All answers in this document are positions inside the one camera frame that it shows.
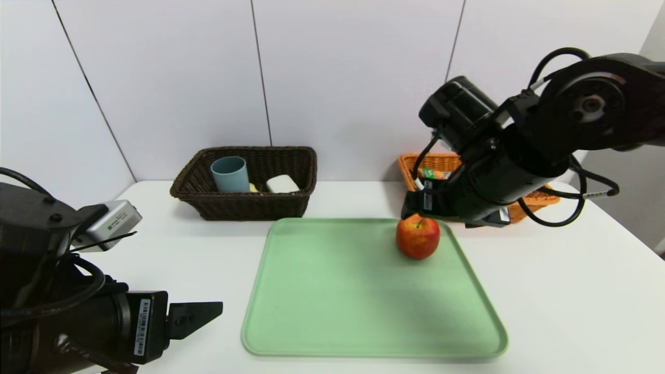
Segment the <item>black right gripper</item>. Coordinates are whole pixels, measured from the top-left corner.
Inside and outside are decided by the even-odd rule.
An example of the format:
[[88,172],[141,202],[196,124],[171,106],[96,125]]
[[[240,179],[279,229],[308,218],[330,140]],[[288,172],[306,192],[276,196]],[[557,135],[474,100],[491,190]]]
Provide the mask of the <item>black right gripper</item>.
[[462,165],[454,172],[417,172],[417,191],[406,192],[401,219],[413,215],[432,216],[456,221],[479,219],[478,177]]

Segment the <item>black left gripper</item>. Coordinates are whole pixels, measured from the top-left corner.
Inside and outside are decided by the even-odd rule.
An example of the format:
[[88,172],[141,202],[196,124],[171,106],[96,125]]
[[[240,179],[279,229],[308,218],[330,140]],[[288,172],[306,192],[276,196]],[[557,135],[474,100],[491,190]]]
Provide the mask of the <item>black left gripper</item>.
[[223,302],[166,307],[168,294],[123,292],[95,297],[49,322],[49,372],[97,366],[104,373],[136,373],[161,357],[167,339],[185,339],[223,313]]

